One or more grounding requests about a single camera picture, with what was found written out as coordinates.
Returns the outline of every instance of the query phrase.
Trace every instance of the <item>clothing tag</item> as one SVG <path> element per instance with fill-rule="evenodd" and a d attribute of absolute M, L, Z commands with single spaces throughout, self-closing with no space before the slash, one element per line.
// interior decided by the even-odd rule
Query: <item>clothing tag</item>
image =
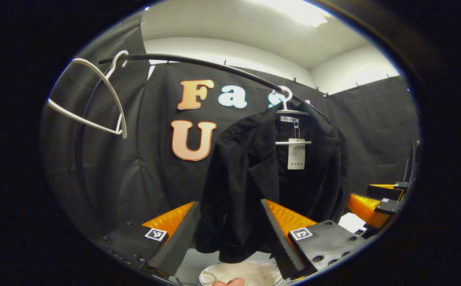
<path fill-rule="evenodd" d="M 304 142 L 304 139 L 289 138 L 289 142 Z M 305 169 L 305 145 L 289 145 L 289 158 L 287 170 Z"/>
<path fill-rule="evenodd" d="M 297 122 L 297 118 L 290 117 L 290 116 L 280 116 L 280 121 L 283 121 L 283 122 L 290 122 L 290 123 L 296 123 L 296 122 Z"/>

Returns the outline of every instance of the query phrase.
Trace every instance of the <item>hanger hook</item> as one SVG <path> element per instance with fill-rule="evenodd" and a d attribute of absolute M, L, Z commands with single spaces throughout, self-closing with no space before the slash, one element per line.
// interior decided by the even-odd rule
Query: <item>hanger hook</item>
<path fill-rule="evenodd" d="M 107 75 L 105 76 L 105 78 L 108 79 L 108 78 L 112 75 L 112 73 L 114 73 L 114 70 L 116 69 L 116 63 L 118 62 L 118 58 L 119 58 L 119 56 L 121 56 L 122 54 L 126 54 L 126 55 L 127 55 L 127 54 L 128 54 L 128 51 L 127 51 L 127 50 L 122 50 L 122 51 L 118 52 L 118 54 L 117 54 L 117 55 L 114 57 L 114 59 L 112 60 L 112 67 L 111 67 L 110 70 L 108 71 L 108 73 L 107 73 Z M 121 67 L 122 67 L 122 68 L 125 67 L 125 65 L 126 65 L 127 62 L 128 62 L 128 61 L 125 60 L 125 62 L 121 65 Z"/>
<path fill-rule="evenodd" d="M 282 89 L 282 93 L 284 95 L 285 95 L 286 92 L 289 95 L 286 99 L 283 100 L 283 110 L 288 110 L 287 109 L 287 101 L 292 99 L 292 91 L 288 87 L 285 87 L 283 85 L 278 85 L 278 87 L 280 87 L 280 89 Z"/>

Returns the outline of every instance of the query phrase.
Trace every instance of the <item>white clothes hanger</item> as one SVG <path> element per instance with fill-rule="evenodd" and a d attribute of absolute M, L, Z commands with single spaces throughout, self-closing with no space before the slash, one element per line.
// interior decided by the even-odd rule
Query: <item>white clothes hanger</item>
<path fill-rule="evenodd" d="M 285 113 L 289 113 L 289 114 L 301 114 L 301 115 L 307 115 L 309 116 L 309 114 L 307 112 L 299 112 L 297 110 L 289 110 L 287 109 L 287 101 L 291 100 L 292 99 L 292 91 L 288 88 L 288 87 L 285 87 L 283 85 L 279 85 L 279 87 L 282 89 L 282 93 L 285 93 L 287 92 L 288 93 L 288 97 L 286 99 L 283 100 L 283 110 L 278 110 L 276 113 L 278 114 L 285 114 Z M 294 132 L 297 130 L 299 130 L 299 120 L 297 120 L 296 123 L 294 123 Z M 276 145 L 306 145 L 306 144 L 311 144 L 312 141 L 299 141 L 299 142 L 287 142 L 287 141 L 280 141 L 280 142 L 276 142 Z"/>
<path fill-rule="evenodd" d="M 116 134 L 116 135 L 121 134 L 123 136 L 123 139 L 126 139 L 126 137 L 127 137 L 126 121 L 125 121 L 125 114 L 123 112 L 123 107 L 121 106 L 121 102 L 119 101 L 119 98 L 118 98 L 118 95 L 116 94 L 116 91 L 114 90 L 114 88 L 110 84 L 110 81 L 108 81 L 109 77 L 112 75 L 112 73 L 114 73 L 114 70 L 116 69 L 116 62 L 118 61 L 119 56 L 121 56 L 122 54 L 128 54 L 128 52 L 126 50 L 122 50 L 114 57 L 114 60 L 112 60 L 112 66 L 111 66 L 109 72 L 107 73 L 107 75 L 104 75 L 95 65 L 93 65 L 92 63 L 90 63 L 87 60 L 84 60 L 83 58 L 74 58 L 71 61 L 71 63 L 68 65 L 68 67 L 66 67 L 66 69 L 63 71 L 63 74 L 64 74 L 66 72 L 66 70 L 70 67 L 70 65 L 72 65 L 72 64 L 81 64 L 81 65 L 84 65 L 86 67 L 89 67 L 89 69 L 91 69 L 93 72 L 95 72 L 98 75 L 98 77 L 103 81 L 103 83 L 105 83 L 105 85 L 110 89 L 110 92 L 112 93 L 112 96 L 114 96 L 114 99 L 116 100 L 116 104 L 118 105 L 118 108 L 119 108 L 120 114 L 119 114 L 119 118 L 118 118 L 118 124 L 116 125 L 116 130 L 111 130 L 111 129 L 108 129 L 108 128 L 103 127 L 101 125 L 98 125 L 96 123 L 93 123 L 93 122 L 91 122 L 89 120 L 83 119 L 82 117 L 77 116 L 77 115 L 73 114 L 72 112 L 67 111 L 63 107 L 60 107 L 54 101 L 52 101 L 50 98 L 47 100 L 47 105 L 50 106 L 55 111 L 59 112 L 60 114 L 63 114 L 63 115 L 65 115 L 65 116 L 67 116 L 67 117 L 69 117 L 69 118 L 71 118 L 73 120 L 79 121 L 80 123 L 84 123 L 85 125 L 89 125 L 91 127 L 103 130 L 105 132 L 109 132 L 109 133 Z M 127 62 L 128 61 L 125 60 L 125 62 L 121 65 L 121 67 L 122 68 L 125 67 Z"/>
<path fill-rule="evenodd" d="M 293 96 L 292 91 L 288 87 L 284 87 L 283 85 L 279 85 L 279 87 L 280 87 L 280 89 L 282 89 L 282 93 L 287 92 L 289 94 L 289 96 L 286 99 L 282 100 L 282 102 L 283 102 L 283 110 L 278 110 L 276 113 L 302 114 L 302 115 L 309 116 L 309 114 L 307 112 L 299 112 L 297 110 L 289 110 L 289 109 L 287 109 L 287 101 L 291 100 L 292 96 Z"/>

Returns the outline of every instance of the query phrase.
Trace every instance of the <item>orange letter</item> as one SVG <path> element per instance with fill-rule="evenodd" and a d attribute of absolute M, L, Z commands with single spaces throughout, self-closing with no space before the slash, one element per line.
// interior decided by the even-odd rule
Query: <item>orange letter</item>
<path fill-rule="evenodd" d="M 181 85 L 183 86 L 183 99 L 181 103 L 177 105 L 178 109 L 197 109 L 199 108 L 202 103 L 197 101 L 197 96 L 200 96 L 200 99 L 205 100 L 207 97 L 207 88 L 209 87 L 212 89 L 214 87 L 214 83 L 210 79 L 202 79 L 202 80 L 183 80 L 181 81 Z"/>
<path fill-rule="evenodd" d="M 209 149 L 211 148 L 211 134 L 216 128 L 215 123 L 200 122 L 197 124 L 198 128 L 202 130 L 200 133 L 200 147 L 197 151 L 191 151 L 186 147 L 188 129 L 193 126 L 190 121 L 174 120 L 170 125 L 174 128 L 174 133 L 172 134 L 172 151 L 174 151 L 177 157 L 188 161 L 199 161 L 209 154 Z"/>

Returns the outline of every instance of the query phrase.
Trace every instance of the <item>hand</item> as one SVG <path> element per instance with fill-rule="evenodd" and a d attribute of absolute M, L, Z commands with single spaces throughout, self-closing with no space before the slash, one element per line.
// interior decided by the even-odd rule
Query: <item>hand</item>
<path fill-rule="evenodd" d="M 212 286 L 244 286 L 245 281 L 241 278 L 234 278 L 227 283 L 216 281 Z"/>

